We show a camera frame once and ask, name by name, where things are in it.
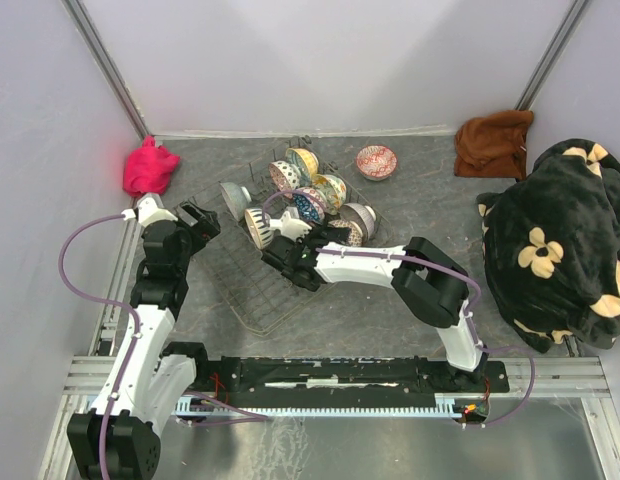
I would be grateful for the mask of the red patterned green bowl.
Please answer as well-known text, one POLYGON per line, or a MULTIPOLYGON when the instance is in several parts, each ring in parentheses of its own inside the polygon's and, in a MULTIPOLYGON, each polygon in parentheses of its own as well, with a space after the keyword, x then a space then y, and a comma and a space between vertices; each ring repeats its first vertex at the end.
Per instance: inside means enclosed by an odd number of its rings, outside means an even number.
POLYGON ((396 154, 383 145, 369 145, 355 157, 357 170, 368 180, 382 181, 392 176, 398 167, 396 154))

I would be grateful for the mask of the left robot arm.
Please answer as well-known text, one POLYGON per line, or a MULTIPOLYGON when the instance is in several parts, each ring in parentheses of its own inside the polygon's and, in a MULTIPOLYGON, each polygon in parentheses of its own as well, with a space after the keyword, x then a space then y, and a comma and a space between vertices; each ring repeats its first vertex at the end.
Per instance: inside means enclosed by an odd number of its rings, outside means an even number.
POLYGON ((180 208, 174 214, 147 195, 116 216, 141 226, 145 256, 130 300, 111 303, 127 314, 128 325, 109 376, 88 410, 73 414, 67 426, 83 479, 152 478, 179 398, 210 381, 203 345, 162 353, 188 293, 190 260, 221 231, 216 212, 189 201, 180 208))

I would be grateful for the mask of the yellow green floral bowl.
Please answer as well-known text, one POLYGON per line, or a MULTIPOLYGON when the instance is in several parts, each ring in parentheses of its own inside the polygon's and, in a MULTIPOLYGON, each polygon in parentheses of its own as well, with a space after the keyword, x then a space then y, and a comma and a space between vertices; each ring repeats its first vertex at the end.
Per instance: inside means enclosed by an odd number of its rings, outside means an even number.
POLYGON ((339 177, 331 174, 315 174, 312 176, 312 185, 325 197, 327 212, 330 215, 336 215, 346 203, 347 187, 339 177))

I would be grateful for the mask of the black striped white bowl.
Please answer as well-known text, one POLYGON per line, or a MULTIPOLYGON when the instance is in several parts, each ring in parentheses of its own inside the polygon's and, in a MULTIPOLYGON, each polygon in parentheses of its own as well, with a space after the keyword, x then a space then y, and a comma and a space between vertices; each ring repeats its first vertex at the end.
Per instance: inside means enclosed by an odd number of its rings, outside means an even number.
POLYGON ((244 211, 244 220, 248 231, 259 250, 266 248, 273 240, 274 233, 266 220, 269 218, 261 208, 247 208, 244 211))

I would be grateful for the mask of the blue red patterned bowl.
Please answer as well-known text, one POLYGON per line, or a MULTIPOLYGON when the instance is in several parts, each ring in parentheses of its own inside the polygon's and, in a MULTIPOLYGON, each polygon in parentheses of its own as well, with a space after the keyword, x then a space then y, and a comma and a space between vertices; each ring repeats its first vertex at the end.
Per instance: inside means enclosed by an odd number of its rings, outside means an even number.
POLYGON ((292 193, 292 199, 301 220, 321 224, 328 206, 324 194, 313 187, 301 187, 292 193))

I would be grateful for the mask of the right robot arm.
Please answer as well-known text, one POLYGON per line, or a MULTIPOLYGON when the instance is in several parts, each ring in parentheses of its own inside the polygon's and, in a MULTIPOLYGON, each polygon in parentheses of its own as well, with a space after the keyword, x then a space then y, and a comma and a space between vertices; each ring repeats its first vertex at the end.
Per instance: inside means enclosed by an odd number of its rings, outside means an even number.
POLYGON ((467 272, 432 242, 413 237, 386 248, 349 246, 351 227, 315 226, 292 240, 274 237, 261 259, 292 284, 315 292, 325 284, 357 283, 396 292, 417 320, 434 328, 444 346, 450 382, 471 391, 485 379, 484 344, 470 326, 467 272))

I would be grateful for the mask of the grey purple bowl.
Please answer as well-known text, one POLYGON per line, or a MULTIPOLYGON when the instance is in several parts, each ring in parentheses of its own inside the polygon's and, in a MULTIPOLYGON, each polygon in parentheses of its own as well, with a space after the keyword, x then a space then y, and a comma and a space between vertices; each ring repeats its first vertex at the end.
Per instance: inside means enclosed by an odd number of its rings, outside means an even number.
POLYGON ((363 241, 374 238, 376 232, 376 213, 369 205, 346 203, 339 209, 342 219, 355 222, 362 230, 363 241))

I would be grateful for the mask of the wire dish rack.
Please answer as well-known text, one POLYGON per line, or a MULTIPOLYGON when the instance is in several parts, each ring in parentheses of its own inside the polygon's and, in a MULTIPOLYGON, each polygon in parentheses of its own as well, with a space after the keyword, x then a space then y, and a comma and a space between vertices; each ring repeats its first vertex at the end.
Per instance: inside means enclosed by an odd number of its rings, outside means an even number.
POLYGON ((251 333, 267 336, 290 317, 315 304, 332 287, 315 292, 294 285, 261 260, 244 219, 236 220, 222 198, 222 183, 243 186, 259 207, 276 191, 268 164, 282 160, 288 147, 316 146, 309 136, 287 139, 167 139, 164 144, 182 155, 184 164, 163 196, 177 209, 192 204, 218 214, 221 233, 194 258, 219 291, 238 321, 251 333))

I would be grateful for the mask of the red scale patterned bowl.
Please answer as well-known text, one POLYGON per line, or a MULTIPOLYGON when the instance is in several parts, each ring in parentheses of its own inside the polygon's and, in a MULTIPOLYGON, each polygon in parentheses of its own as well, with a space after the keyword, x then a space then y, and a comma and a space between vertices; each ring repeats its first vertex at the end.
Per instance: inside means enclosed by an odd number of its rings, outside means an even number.
POLYGON ((334 228, 346 228, 349 230, 346 240, 337 240, 337 243, 352 246, 361 247, 363 243, 363 232, 361 228, 353 221, 336 219, 328 222, 330 227, 334 228))

